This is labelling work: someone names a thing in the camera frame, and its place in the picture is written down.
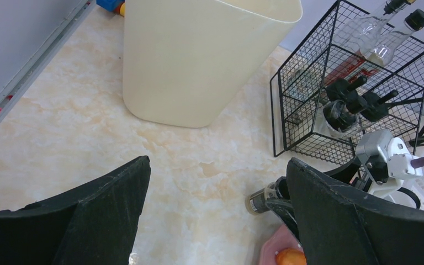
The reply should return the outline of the pink polka dot plate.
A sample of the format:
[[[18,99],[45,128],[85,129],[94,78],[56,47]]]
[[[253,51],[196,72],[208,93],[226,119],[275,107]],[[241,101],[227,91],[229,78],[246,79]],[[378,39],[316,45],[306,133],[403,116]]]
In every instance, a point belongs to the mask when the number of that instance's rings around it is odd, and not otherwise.
[[[258,264],[276,265],[277,254],[287,248],[303,252],[300,242],[287,226],[282,224],[261,247]]]

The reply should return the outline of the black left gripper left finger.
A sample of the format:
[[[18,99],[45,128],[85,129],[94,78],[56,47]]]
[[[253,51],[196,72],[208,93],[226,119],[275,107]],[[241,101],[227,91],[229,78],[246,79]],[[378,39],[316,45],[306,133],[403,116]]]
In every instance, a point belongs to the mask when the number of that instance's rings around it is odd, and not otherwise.
[[[0,211],[0,264],[127,264],[151,175],[140,156],[16,211]]]

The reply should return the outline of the glass jar black lid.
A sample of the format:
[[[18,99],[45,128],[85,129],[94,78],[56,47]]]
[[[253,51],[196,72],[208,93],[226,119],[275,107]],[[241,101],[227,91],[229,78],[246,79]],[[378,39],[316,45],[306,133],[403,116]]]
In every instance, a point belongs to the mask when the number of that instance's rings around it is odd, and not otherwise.
[[[371,122],[377,122],[389,114],[387,101],[398,95],[397,90],[392,90],[383,97],[374,92],[366,92],[362,97],[367,101],[368,106],[361,112],[361,116]]]
[[[356,91],[357,88],[366,84],[367,80],[364,75],[359,76],[353,82],[348,82],[343,78],[336,79],[325,88],[328,102],[342,100],[349,104],[358,102],[363,106],[367,105],[367,101]]]

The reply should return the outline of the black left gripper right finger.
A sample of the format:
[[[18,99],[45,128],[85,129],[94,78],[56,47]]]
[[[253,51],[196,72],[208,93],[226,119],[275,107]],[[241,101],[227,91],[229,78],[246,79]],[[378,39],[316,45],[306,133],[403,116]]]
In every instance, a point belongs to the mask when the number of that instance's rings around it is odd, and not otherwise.
[[[292,158],[287,183],[308,264],[424,264],[424,211],[380,199]]]

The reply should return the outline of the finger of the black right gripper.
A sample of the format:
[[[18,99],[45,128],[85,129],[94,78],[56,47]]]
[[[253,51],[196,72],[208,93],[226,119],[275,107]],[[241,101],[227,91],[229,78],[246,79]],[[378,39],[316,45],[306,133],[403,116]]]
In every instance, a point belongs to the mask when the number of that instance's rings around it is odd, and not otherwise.
[[[289,199],[268,199],[267,208],[276,214],[277,217],[286,225],[296,240],[300,241],[297,221],[295,219],[294,208]]]
[[[335,168],[333,170],[327,171],[325,172],[325,174],[340,182],[343,182],[345,184],[350,184],[352,181],[352,178],[359,171],[360,167],[361,167],[361,162],[359,158],[354,157],[346,164],[339,166],[338,168]]]

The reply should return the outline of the black wire rack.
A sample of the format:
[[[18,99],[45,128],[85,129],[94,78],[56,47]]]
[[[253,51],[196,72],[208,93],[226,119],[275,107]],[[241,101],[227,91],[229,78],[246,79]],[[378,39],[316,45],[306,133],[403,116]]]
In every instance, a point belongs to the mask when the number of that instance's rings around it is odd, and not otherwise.
[[[322,130],[319,112],[328,103],[325,79],[352,56],[332,39],[343,24],[364,14],[349,1],[336,1],[272,77],[271,88],[279,90],[283,151],[342,165],[354,156],[356,144],[368,132],[388,129],[404,140],[417,139],[424,101],[424,41],[415,37],[395,50],[386,67],[366,61],[350,76],[367,76],[366,84],[357,89],[359,94],[383,97],[397,91],[385,104],[387,115],[376,122],[360,118],[343,136]]]

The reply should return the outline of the sauce bottle red label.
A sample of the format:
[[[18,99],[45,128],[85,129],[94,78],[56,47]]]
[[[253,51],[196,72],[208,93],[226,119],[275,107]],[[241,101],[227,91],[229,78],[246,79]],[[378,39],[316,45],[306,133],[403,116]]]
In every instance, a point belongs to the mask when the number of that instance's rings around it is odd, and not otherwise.
[[[324,85],[338,78],[354,76],[367,61],[383,67],[391,63],[395,50],[414,32],[424,28],[424,11],[416,9],[404,19],[403,26],[381,35],[383,27],[399,11],[378,9],[372,14],[354,18],[338,30],[332,43],[351,53],[341,54],[337,66],[332,64],[332,71],[326,75]]]

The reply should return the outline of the glass jar black lid front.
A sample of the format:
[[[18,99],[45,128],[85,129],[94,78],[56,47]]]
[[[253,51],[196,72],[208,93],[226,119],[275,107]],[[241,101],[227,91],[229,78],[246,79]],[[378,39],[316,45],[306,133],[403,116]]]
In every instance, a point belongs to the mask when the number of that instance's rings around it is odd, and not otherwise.
[[[387,101],[398,95],[397,90],[392,90],[383,97],[374,92],[366,92],[362,97],[367,101],[368,106],[361,112],[361,116],[371,122],[377,122],[389,114]]]

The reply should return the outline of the small black pepper grinder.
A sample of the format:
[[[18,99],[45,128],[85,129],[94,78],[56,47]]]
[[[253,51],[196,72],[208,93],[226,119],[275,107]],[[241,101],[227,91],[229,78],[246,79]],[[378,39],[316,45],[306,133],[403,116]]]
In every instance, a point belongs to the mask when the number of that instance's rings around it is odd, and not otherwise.
[[[267,200],[280,199],[281,197],[278,183],[275,181],[250,194],[245,200],[245,206],[249,213],[258,215],[269,211],[269,208],[266,206]]]

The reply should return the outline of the clear bottle gold spout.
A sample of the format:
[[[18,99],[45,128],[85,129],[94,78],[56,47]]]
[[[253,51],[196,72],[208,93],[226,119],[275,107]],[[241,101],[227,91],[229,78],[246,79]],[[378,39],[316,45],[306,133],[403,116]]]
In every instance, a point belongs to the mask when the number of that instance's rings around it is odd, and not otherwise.
[[[367,52],[380,39],[388,22],[413,2],[386,1],[372,13],[350,19],[349,4],[336,1],[292,52],[289,60],[300,60],[292,68],[304,70],[318,55],[329,49],[335,53],[336,61],[323,63],[322,69],[326,71],[323,86],[326,87],[340,78],[347,79],[366,62]]]

